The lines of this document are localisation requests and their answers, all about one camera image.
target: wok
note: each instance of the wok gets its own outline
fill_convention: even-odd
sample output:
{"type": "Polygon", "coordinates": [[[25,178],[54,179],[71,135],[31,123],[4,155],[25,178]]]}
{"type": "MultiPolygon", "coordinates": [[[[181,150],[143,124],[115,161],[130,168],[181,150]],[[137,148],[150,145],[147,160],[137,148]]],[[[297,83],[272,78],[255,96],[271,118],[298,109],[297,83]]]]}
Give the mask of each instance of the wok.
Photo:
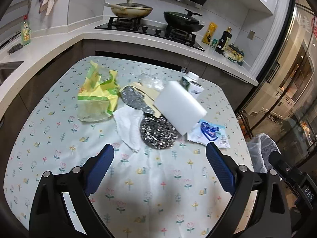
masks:
{"type": "Polygon", "coordinates": [[[139,18],[142,19],[149,15],[153,10],[152,7],[140,3],[133,3],[133,0],[126,0],[126,3],[110,4],[105,3],[106,6],[111,7],[114,15],[120,18],[139,18]]]}
{"type": "Polygon", "coordinates": [[[187,10],[187,15],[180,12],[164,12],[164,19],[168,25],[186,32],[197,32],[201,30],[205,23],[197,20],[192,15],[202,16],[199,13],[187,10]]]}

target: table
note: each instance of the table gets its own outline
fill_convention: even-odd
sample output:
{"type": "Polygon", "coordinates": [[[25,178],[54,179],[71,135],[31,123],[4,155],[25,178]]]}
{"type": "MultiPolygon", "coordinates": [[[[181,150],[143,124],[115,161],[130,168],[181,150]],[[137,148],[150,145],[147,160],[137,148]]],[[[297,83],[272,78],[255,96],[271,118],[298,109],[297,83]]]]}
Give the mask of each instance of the table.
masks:
{"type": "MultiPolygon", "coordinates": [[[[77,119],[77,94],[90,60],[118,71],[118,83],[137,82],[138,75],[156,74],[164,85],[183,73],[155,65],[92,56],[77,62],[47,92],[24,124],[12,149],[4,178],[4,192],[13,214],[28,228],[32,200],[44,171],[69,172],[82,166],[110,143],[115,158],[90,200],[117,238],[205,236],[224,211],[231,195],[225,192],[209,165],[205,146],[178,139],[171,149],[143,145],[134,153],[123,143],[113,118],[98,123],[77,119]]],[[[205,88],[198,101],[208,111],[205,120],[226,127],[231,149],[221,149],[237,164],[252,163],[237,119],[221,88],[200,80],[205,88]]],[[[119,99],[118,107],[123,106],[119,99]]],[[[237,228],[242,230],[252,210],[250,196],[237,228]]],[[[83,231],[65,194],[77,230],[83,231]]]]}

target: sink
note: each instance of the sink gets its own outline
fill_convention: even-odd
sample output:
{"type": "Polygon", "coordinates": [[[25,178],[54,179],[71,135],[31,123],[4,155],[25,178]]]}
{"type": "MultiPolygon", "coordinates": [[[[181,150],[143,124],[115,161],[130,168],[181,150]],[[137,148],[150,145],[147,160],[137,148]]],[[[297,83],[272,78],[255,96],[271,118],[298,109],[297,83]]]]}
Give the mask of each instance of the sink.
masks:
{"type": "Polygon", "coordinates": [[[0,86],[23,61],[0,63],[0,86]]]}

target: aluminum foil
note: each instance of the aluminum foil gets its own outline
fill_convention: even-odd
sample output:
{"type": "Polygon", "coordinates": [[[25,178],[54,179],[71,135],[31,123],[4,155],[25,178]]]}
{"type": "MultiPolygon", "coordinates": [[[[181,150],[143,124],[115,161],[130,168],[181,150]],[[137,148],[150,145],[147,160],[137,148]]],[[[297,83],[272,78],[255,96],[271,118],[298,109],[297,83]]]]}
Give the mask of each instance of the aluminum foil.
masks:
{"type": "Polygon", "coordinates": [[[132,86],[126,86],[120,95],[128,106],[142,110],[144,113],[154,114],[154,110],[144,102],[144,96],[132,86]]]}
{"type": "Polygon", "coordinates": [[[168,149],[173,147],[179,136],[177,130],[163,116],[156,118],[145,115],[140,125],[141,138],[145,144],[154,149],[168,149]]]}

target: trash bin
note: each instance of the trash bin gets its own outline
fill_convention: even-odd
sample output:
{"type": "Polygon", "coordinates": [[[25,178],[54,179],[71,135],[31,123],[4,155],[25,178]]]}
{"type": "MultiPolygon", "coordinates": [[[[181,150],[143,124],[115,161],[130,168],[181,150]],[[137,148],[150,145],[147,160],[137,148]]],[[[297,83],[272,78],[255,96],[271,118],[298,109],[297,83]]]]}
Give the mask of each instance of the trash bin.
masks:
{"type": "Polygon", "coordinates": [[[268,162],[268,156],[272,151],[281,152],[268,135],[265,133],[258,134],[247,142],[247,146],[255,172],[267,173],[270,169],[273,169],[272,165],[268,162]]]}

